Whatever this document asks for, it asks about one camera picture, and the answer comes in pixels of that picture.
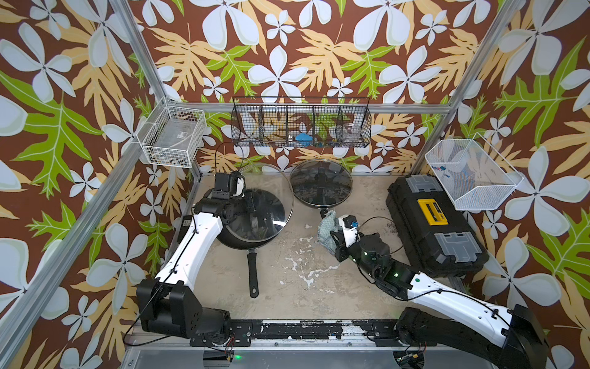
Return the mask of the glass pot lid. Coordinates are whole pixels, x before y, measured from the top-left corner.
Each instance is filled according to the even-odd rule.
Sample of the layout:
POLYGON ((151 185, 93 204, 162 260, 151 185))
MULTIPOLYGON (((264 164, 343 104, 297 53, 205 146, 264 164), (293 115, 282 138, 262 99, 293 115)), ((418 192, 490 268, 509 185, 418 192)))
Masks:
POLYGON ((244 195, 229 212, 229 222, 218 240, 229 248, 258 248, 286 227, 295 196, 287 175, 274 165, 257 162, 240 173, 245 180, 244 195))

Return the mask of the green microfibre cloth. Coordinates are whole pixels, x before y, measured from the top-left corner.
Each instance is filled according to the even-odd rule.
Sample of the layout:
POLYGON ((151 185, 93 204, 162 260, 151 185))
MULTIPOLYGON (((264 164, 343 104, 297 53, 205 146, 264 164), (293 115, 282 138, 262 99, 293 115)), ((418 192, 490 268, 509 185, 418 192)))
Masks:
POLYGON ((324 209, 321 212, 322 220, 318 226, 317 239, 319 243, 331 254, 335 255, 336 243, 332 238, 332 232, 340 230, 338 217, 334 210, 324 209))

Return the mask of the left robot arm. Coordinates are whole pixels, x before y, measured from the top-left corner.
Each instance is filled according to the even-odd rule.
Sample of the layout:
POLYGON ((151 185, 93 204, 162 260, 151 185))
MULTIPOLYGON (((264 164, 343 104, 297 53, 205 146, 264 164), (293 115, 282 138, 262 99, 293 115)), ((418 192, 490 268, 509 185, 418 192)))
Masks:
POLYGON ((224 344, 230 338, 230 313, 205 308, 195 295, 195 280, 214 240, 241 215, 263 204, 260 189, 226 197, 211 192, 194 205, 184 238, 155 278, 137 288, 143 331, 224 344))

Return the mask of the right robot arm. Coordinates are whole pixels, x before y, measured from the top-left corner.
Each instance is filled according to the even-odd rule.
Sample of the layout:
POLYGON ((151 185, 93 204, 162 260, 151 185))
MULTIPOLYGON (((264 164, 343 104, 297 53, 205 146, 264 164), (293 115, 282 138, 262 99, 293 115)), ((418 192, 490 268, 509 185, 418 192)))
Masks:
POLYGON ((448 287, 394 259, 378 233, 342 228, 329 235, 327 245, 338 261, 350 259, 370 284, 398 301, 416 304, 396 323, 402 342, 443 344, 498 368, 545 367, 549 343, 524 305, 490 304, 448 287))

